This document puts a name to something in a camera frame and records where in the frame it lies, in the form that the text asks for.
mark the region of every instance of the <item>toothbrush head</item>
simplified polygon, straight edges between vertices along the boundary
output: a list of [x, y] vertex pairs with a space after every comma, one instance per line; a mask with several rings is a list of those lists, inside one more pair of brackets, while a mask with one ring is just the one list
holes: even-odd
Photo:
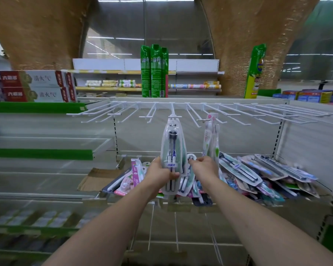
[[175, 140], [177, 136], [178, 136], [177, 132], [172, 132], [172, 131], [169, 132], [169, 139]]

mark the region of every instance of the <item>pile of toothbrush packages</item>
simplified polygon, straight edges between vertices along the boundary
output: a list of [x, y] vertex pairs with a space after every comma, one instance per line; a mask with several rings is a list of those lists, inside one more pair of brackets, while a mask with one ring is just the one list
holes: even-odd
[[[218, 165], [219, 178], [230, 187], [248, 198], [265, 204], [279, 205], [285, 199], [296, 197], [317, 197], [312, 182], [317, 180], [314, 175], [301, 169], [299, 165], [280, 164], [279, 162], [260, 154], [243, 157], [232, 157], [219, 151], [220, 126], [216, 124], [217, 113], [209, 113], [209, 121], [205, 121], [202, 156], [210, 156]], [[178, 118], [169, 118], [165, 126], [160, 158], [163, 168], [171, 172], [179, 172], [176, 180], [170, 180], [160, 189], [159, 198], [169, 196], [190, 197], [195, 206], [211, 206], [212, 199], [195, 179], [195, 174], [189, 165], [189, 159], [196, 159], [194, 154], [188, 154], [182, 126]], [[125, 196], [145, 177], [150, 162], [131, 159], [131, 167], [102, 189], [106, 193]]]

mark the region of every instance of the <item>cardboard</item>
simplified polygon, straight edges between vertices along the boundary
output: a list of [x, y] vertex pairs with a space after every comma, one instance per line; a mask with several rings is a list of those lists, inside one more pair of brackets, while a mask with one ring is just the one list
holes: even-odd
[[80, 182], [79, 191], [101, 191], [106, 185], [111, 183], [122, 174], [124, 170], [107, 170], [92, 168], [91, 171]]

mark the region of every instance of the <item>white metal wire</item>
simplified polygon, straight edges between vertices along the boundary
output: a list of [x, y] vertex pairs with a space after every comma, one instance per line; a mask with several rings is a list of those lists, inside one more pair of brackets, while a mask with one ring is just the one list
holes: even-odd
[[[139, 116], [139, 118], [148, 119], [147, 123], [151, 123], [153, 117], [159, 109], [169, 109], [170, 115], [168, 118], [182, 118], [177, 116], [175, 110], [186, 110], [191, 117], [196, 127], [201, 128], [199, 121], [209, 121], [207, 117], [203, 118], [201, 113], [209, 114], [209, 111], [215, 111], [220, 116], [225, 116], [234, 120], [235, 122], [248, 126], [250, 123], [243, 122], [243, 119], [237, 119], [236, 116], [246, 116], [259, 120], [269, 125], [279, 125], [280, 121], [289, 121], [296, 124], [308, 124], [316, 122], [324, 122], [333, 125], [333, 112], [319, 111], [306, 107], [291, 106], [291, 105], [275, 105], [258, 103], [191, 103], [191, 102], [141, 102], [141, 101], [111, 101], [105, 105], [77, 113], [67, 114], [69, 116], [94, 116], [92, 119], [82, 121], [82, 123], [104, 122], [113, 116], [120, 116], [125, 111], [133, 108], [134, 111], [126, 116], [123, 120], [118, 121], [122, 123], [127, 121], [133, 114], [143, 108], [150, 109], [146, 116]], [[275, 118], [277, 121], [272, 121], [269, 118]], [[216, 121], [220, 124], [227, 124], [227, 121], [222, 121], [217, 118]]]

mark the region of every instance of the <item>woven textured column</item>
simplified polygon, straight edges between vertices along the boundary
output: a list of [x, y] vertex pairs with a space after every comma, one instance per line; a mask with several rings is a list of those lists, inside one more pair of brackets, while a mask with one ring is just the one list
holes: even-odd
[[0, 0], [0, 44], [12, 69], [70, 69], [91, 0]]
[[319, 0], [201, 1], [225, 71], [222, 95], [243, 96], [253, 47], [267, 45], [260, 88], [276, 88], [286, 54]]

